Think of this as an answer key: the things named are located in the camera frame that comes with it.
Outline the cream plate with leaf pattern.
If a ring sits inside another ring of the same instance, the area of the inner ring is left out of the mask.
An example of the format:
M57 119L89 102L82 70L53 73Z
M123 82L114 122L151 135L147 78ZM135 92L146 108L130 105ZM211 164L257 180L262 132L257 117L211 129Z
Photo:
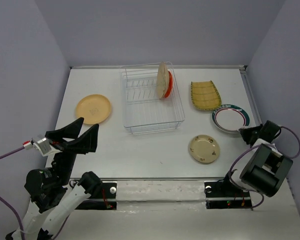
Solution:
M159 99L165 97L170 83L169 71L167 64L161 62L158 67L157 77L156 77L156 94Z

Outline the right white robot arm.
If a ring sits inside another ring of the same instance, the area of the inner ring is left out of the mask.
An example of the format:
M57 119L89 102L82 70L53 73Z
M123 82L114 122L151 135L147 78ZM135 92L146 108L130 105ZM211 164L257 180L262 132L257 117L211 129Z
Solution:
M228 179L220 183L220 190L225 196L232 196L238 189L267 197L273 197L278 192L293 165L293 158L281 153L273 143L283 128L268 120L259 126L238 130L250 148L233 162L227 173ZM237 183L232 178L234 167L249 152L253 155L239 175L241 183Z

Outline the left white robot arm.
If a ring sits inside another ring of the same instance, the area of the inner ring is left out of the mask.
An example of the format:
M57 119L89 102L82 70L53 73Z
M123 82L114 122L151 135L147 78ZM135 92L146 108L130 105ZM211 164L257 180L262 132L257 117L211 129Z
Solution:
M67 126L38 135L24 146L35 148L42 156L53 156L50 167L28 172L24 188L30 195L34 209L28 211L19 227L6 235L7 240L51 240L56 235L54 227L89 197L98 196L102 180L92 171L85 172L70 193L67 185L77 155L94 153L98 146L99 124L80 133L84 118Z

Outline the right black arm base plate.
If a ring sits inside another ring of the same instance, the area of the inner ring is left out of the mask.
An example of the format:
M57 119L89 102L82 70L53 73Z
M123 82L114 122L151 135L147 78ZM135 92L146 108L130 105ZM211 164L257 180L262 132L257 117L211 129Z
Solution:
M249 192L236 188L222 181L204 183L205 205L208 210L214 209L250 209L252 207Z

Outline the small cream plate with flowers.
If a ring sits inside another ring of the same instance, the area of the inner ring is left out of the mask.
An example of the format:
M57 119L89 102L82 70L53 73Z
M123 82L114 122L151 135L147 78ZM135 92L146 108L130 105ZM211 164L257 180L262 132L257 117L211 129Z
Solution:
M201 164L211 164L220 156L220 146L217 141L205 134L195 136L188 144L191 157Z

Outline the orange round plate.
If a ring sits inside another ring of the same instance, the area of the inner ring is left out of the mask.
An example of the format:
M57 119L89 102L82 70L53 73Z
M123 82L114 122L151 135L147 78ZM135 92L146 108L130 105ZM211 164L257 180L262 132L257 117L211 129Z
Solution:
M163 96L163 98L168 98L169 95L171 94L172 89L173 89L173 76L172 76L172 73L170 71L168 71L168 75L169 75L168 88L167 88L166 93Z

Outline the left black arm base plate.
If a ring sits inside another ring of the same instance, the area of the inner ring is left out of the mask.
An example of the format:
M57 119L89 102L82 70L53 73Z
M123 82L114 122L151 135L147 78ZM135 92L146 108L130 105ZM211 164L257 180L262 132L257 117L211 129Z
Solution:
M117 182L106 181L102 184L102 189L84 200L76 210L96 210L110 211L117 209Z

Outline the white plate with green rim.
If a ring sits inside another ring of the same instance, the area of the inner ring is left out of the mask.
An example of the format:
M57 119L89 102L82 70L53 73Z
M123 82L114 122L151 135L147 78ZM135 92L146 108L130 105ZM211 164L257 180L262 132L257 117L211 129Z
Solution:
M239 133L239 129L250 125L250 116L241 107L233 104L222 104L212 111L212 122L223 132Z

